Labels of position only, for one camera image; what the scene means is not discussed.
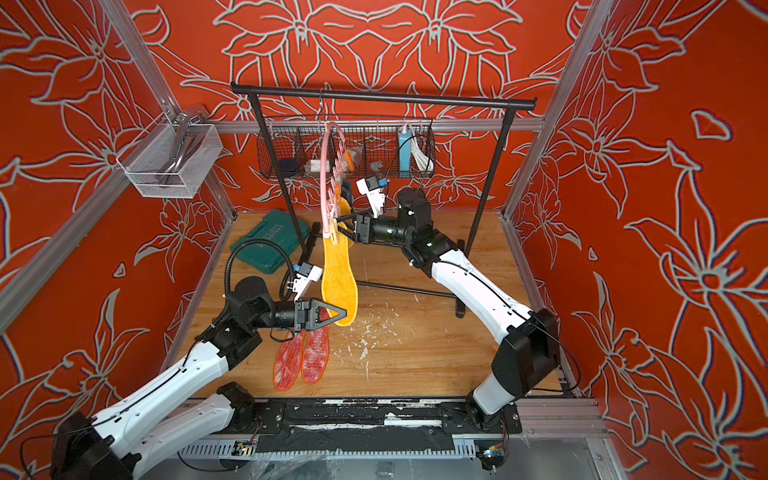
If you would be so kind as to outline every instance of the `yellow insole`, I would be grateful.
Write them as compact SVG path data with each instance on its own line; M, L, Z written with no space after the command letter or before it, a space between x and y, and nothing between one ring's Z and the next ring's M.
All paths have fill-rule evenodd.
M344 199L340 201L339 209L341 215L351 212ZM357 315L357 283L352 275L352 267L349 266L349 244L350 240L341 233L337 245L330 238L323 238L326 256L323 266L323 301L346 310L346 318L336 322L336 325L341 326L350 325Z

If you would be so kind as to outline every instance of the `green plastic case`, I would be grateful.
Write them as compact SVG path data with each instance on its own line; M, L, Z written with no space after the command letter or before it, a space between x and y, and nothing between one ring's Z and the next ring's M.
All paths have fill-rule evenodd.
M304 240L310 235L310 226L299 219L299 227ZM296 231L290 221L290 215L280 210L272 210L261 223L251 230L247 235L241 237L237 242L230 245L230 251L237 248L245 240L251 238L264 238L272 240L280 245L288 254L293 252L299 246L299 239L296 238ZM268 275L275 273L284 263L283 256L277 250L268 245L251 245L245 247L243 251L237 254L237 259L251 265Z

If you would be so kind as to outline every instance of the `red wall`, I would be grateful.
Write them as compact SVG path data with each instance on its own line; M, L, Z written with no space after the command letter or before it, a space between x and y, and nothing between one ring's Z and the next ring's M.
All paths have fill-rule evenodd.
M541 116L570 54L588 2L184 2L128 0L137 27L183 106L205 104L216 119L252 121L230 81L295 88L533 98ZM315 118L319 102L273 98L265 114ZM326 102L330 114L497 118L499 111L404 104ZM500 207L533 135L513 134L489 208ZM427 184L438 207L477 205L495 136L440 135L436 176ZM275 180L257 169L255 141L223 138L231 155L217 173L242 210L284 205ZM292 198L318 202L315 180L290 180ZM406 180L392 182L392 195Z
M617 2L515 210L632 478L768 475L760 5Z
M160 109L97 2L0 6L0 288L99 188ZM129 187L0 336L0 478L22 439L154 377L225 224ZM51 441L25 458L46 478Z
M160 108L97 2L0 6L0 289Z

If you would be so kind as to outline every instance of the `plastic sheet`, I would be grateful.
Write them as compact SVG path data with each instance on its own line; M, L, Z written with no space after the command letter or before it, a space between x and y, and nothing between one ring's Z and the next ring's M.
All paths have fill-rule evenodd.
M250 462L251 480L335 480L336 460L330 460L324 453L297 455L290 460L255 458Z

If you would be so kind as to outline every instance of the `black cable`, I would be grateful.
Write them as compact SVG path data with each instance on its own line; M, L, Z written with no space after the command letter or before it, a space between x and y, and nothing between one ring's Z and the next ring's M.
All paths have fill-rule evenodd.
M389 177L389 171L392 169L392 165L393 165L393 164L394 164L396 161L398 161L398 162L399 162L399 159L400 159L400 149L403 147L403 145L405 145L405 144L411 144L411 139L412 139L412 138L416 138L416 137L426 137L426 135L424 135L424 134L413 134L413 135L411 135L410 137L406 138L406 140L405 140L405 141L403 141L403 142L399 142L399 137L398 137L398 142L399 142L399 145L397 146L397 150L395 150L395 160L393 160L393 161L392 161L392 162L389 164L389 168L387 168L387 169L386 169L386 173L384 174L384 178L388 178L388 177ZM386 192L384 192L384 198L385 198L385 200L384 200L384 208L382 209L382 215L383 215L383 214L386 214L386 199L387 199L387 198L389 198L389 184L390 184L390 183L391 183L391 182L390 182L389 180L387 180L387 181L386 181L386 186L385 186L385 188L386 188Z
M565 345L563 345L562 343L560 343L560 340L556 339L556 338L555 338L555 337L554 337L554 336L553 336L551 333L549 333L547 330L545 330L545 329L541 328L540 326L536 325L536 324L535 324L535 323L533 323L533 322L532 322L530 319L527 319L527 318L525 318L525 317L524 317L523 315L521 315L521 314L520 314L520 313L519 313L517 310L514 310L514 311L515 311L515 314L516 314L517 316L519 316L520 318L522 318L522 319L523 319L523 320L525 320L526 322L530 323L531 325L535 326L536 328L538 328L539 330L541 330L542 332L544 332L544 334L545 334L546 336L548 336L549 338L553 339L553 340L554 340L554 341L555 341L555 342L556 342L556 343L557 343L557 344L560 346L560 348L562 348L562 349L563 349L563 351L564 351L564 352L566 352L566 353L568 354L568 356L570 356L570 357L571 357L571 360L573 360L573 361L574 361L574 365L576 366L576 382L575 382L575 383L574 383L572 386L569 386L569 387L567 387L567 388L563 389L563 392L570 392L571 390L573 390L573 389L575 389L576 387L578 387L578 384L579 384L579 383L581 383L581 369L580 369L580 368L579 368L579 366L578 366L578 362L576 361L576 357L574 357L574 354L573 354L573 353L571 353L571 351L570 351L569 349L565 348ZM509 343L509 346L512 346L512 348L514 348L514 346L513 346L513 345L510 343L510 341L509 341L509 340L507 340L507 343Z
M419 190L422 189L422 184L424 183L424 179L427 178L426 174L429 172L429 165L432 165L432 157L430 157L429 155L427 155L426 157L427 157L427 160L428 160L428 162L427 162L427 169L426 169L426 171L424 171L422 173L422 179L419 180Z
M176 455L179 455L179 460L181 460L181 463L185 464L189 468L192 468L193 470L197 470L198 472L209 472L209 473L235 472L239 468L239 467L235 467L235 468L226 468L223 470L209 470L208 468L193 467L192 465L186 463L183 458L181 458L181 454L179 452L176 452Z
M200 340L197 340L197 339L194 342L192 342L192 346L190 346L190 349L187 351L187 355L184 356L184 361L181 363L181 367L179 367L179 369L176 370L173 375L171 375L168 378L166 378L160 385L154 387L152 390L150 390L144 396L142 396L139 400L131 403L129 406L127 406L124 409L122 409L118 413L118 415L122 415L122 414L126 413L128 410L132 409L137 403L141 402L142 400L146 399L148 396L150 396L153 393L155 393L157 390L160 389L161 386L164 386L166 383L170 382L176 375L181 373L183 371L184 366L187 364L187 360L190 358L190 354L192 353L192 349L194 348L195 345L197 345L198 342L200 342Z
M293 271L293 268L286 270L285 275L283 275L283 280L280 282L280 291L278 292L278 295L283 302L293 295L293 291L288 288L288 279L290 278L290 273Z
M274 340L275 342L278 342L278 343L285 343L285 342L289 342L289 341L293 340L293 337L294 337L294 336L296 336L296 332L294 332L294 331L293 331L293 330L291 330L291 329L287 329L287 330L290 332L290 336L289 336L289 337L287 337L287 338L284 338L284 339L279 339L279 338L276 338L276 337L275 337L275 336L272 334L272 332L274 332L274 331L275 331L275 327L272 327L272 328L270 329L270 338L271 338L272 340Z
M359 202L359 201L361 201L361 200L363 200L363 199L366 199L366 198L368 198L366 195L363 195L363 196L361 196L361 197L357 197L355 200L352 200L352 205L349 205L349 207L350 207L350 208L352 208L352 209L354 209L354 207L355 207L355 204L356 204L357 202ZM395 206L397 207L397 202L395 202L393 199L391 199L391 198L389 198L389 197L384 197L384 199L385 199L385 202L384 202L384 204L385 204L385 205L386 205L386 201L387 201L387 200L389 200L390 202L392 202L392 205L395 205ZM371 211L371 209L367 209L367 210L356 211L356 212L355 212L354 214L352 214L352 215L353 215L354 217L356 217L358 214L372 214L372 213L373 213L373 212Z
M339 233L341 233L344 237L349 238L352 242L355 241L355 235L347 229L339 228Z
M539 388L533 388L531 391L538 390L539 392L555 392L555 393L563 393L563 390L555 390L555 389L539 389Z
M230 253L230 257L227 259L227 265L224 267L224 295L229 295L232 290L230 289L230 276L232 273L232 264L235 261L235 257L237 257L237 254L240 253L245 247L248 247L250 245L268 245L269 247L272 247L273 249L277 250L277 253L279 253L283 260L285 260L286 265L288 266L288 274L290 276L291 280L296 279L296 272L293 270L293 262L291 261L288 253L277 243L274 243L272 240L267 240L266 238L251 238L249 240L245 240L240 245L235 247L234 250L232 250L232 253ZM281 286L280 288L280 299L282 301L288 300L288 296L283 295L283 288Z
M99 425L103 425L103 424L109 422L110 420L114 419L115 417L117 417L117 415L113 415L113 416L109 417L106 420L102 420L101 422L94 423L93 425L89 425L87 427L83 427L82 429L68 430L67 432L48 433L47 435L35 435L33 437L27 437L26 439L22 440L22 443L18 446L18 460L22 464L22 469L24 469L24 473L27 474L27 476L29 478L31 478L31 480L35 480L35 476L29 471L29 467L27 466L27 462L24 460L24 445L27 442L29 442L30 440L52 439L55 436L64 435L65 433L66 434L71 434L71 433L77 433L77 432L84 432L85 430L90 430L90 429L92 429L94 427L97 427Z

